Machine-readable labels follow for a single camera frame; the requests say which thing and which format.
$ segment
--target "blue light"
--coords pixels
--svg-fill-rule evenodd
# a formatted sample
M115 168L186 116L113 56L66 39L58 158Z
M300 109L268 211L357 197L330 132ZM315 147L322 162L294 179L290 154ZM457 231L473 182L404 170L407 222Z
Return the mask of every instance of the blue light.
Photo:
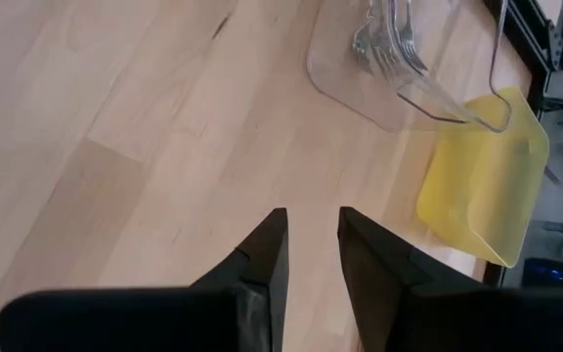
M557 270L551 270L551 278L554 280L563 280L563 273Z

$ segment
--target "yellow plastic lid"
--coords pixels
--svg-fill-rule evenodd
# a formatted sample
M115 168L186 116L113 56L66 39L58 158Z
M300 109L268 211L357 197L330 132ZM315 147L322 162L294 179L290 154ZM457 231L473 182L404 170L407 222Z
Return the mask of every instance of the yellow plastic lid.
M511 268L541 187L548 138L518 88L500 94L512 106L504 132L467 125L438 132L416 211L447 244ZM505 114L494 95L466 107L498 124Z

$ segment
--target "wood grain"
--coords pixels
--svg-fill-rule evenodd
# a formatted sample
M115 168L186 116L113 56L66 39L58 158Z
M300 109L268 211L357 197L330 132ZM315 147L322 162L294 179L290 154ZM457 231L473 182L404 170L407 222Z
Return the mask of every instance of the wood grain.
M464 100L489 92L495 29L458 3L450 39L423 50ZM321 4L0 0L0 307L43 287L188 285L277 206L286 351L356 350L341 205L472 274L415 217L433 134L387 133L310 81ZM498 86L529 81L505 42Z

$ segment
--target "light wood countertop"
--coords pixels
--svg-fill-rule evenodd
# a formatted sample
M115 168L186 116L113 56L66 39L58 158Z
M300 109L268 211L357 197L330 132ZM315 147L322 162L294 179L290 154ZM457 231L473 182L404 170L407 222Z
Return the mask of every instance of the light wood countertop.
M0 307L46 287L188 285L278 206L285 351L357 343L341 205L471 274L414 215L433 134L387 133L312 85L320 4L0 0ZM481 1L461 10L438 78L464 100L489 92L495 23ZM498 86L527 91L503 43Z

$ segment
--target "wooden surface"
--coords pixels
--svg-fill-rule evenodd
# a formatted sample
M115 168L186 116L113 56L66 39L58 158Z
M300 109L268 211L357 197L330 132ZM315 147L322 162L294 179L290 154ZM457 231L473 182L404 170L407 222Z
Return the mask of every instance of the wooden surface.
M285 351L357 345L340 205L470 274L414 216L433 135L387 133L310 82L320 4L0 0L0 307L46 287L188 285L277 206ZM461 10L436 74L464 100L489 91L494 22L476 0ZM529 79L505 42L498 86Z

